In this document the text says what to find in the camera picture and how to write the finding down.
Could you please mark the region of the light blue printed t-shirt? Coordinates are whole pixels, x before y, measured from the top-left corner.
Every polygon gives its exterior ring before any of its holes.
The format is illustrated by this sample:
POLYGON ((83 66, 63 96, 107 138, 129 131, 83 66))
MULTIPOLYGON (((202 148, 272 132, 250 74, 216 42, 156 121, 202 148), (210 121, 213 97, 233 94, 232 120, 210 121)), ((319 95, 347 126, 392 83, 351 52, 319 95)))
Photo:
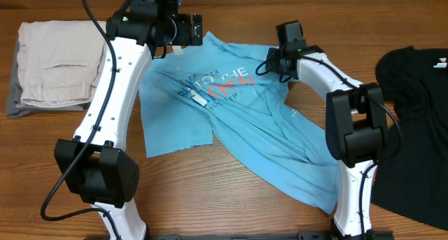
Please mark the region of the light blue printed t-shirt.
POLYGON ((290 197, 331 213, 337 163, 324 131, 286 105, 288 86, 262 75, 266 45, 212 33, 180 55, 154 59, 139 87, 148 157, 218 139, 238 161, 290 197))

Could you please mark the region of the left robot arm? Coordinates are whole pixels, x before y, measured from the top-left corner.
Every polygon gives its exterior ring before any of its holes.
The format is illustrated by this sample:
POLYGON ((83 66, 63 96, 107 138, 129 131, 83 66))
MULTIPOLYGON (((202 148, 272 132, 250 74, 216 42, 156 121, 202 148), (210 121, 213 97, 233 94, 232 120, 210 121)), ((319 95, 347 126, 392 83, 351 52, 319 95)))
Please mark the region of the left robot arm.
POLYGON ((72 139, 54 150, 59 184, 101 216, 110 239, 149 239, 134 200, 139 165, 126 154, 130 116, 157 48, 202 44, 202 16, 181 14, 181 0, 125 0, 99 31, 104 68, 72 139))

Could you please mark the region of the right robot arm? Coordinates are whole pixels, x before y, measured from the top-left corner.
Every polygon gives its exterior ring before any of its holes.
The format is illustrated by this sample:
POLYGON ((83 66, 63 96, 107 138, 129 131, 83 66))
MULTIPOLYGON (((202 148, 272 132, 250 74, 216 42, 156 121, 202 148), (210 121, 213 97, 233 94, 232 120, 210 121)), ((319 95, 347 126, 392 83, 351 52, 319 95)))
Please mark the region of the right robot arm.
POLYGON ((375 169, 388 139, 387 119, 378 84, 364 84, 344 74, 317 45, 307 45, 295 20, 276 26, 278 48, 268 51, 266 72, 282 83, 300 80, 325 100, 325 140, 339 165, 336 211, 328 231, 298 232, 298 239, 382 240, 391 231, 372 229, 370 198, 375 169))

